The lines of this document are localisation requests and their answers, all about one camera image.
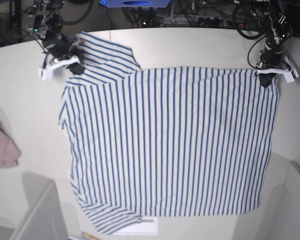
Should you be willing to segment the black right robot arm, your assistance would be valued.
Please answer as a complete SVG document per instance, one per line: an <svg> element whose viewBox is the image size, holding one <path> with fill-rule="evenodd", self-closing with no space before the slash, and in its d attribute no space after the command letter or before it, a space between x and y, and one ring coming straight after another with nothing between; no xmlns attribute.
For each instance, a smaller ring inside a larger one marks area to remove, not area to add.
<svg viewBox="0 0 300 240"><path fill-rule="evenodd" d="M53 77L54 71L64 67L74 75L85 71L84 53L79 49L82 43L77 36L67 37L62 33L63 19L59 10L64 6L63 0L35 0L29 13L27 31L41 40L45 58L38 69L42 80Z"/></svg>

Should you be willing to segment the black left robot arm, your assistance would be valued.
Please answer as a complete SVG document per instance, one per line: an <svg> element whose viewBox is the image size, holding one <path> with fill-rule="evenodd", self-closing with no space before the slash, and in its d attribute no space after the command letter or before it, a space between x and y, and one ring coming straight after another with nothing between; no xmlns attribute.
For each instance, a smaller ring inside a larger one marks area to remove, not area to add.
<svg viewBox="0 0 300 240"><path fill-rule="evenodd" d="M291 38L293 30L287 22L286 16L281 12L275 0L235 0L232 12L232 25L237 32L247 40L257 42L265 39L264 49L260 52L259 62L253 66L260 85L264 88L270 86L276 75L292 73L293 69L285 56L284 43ZM256 35L245 34L237 23L237 15L242 8L250 8L259 29Z"/></svg>

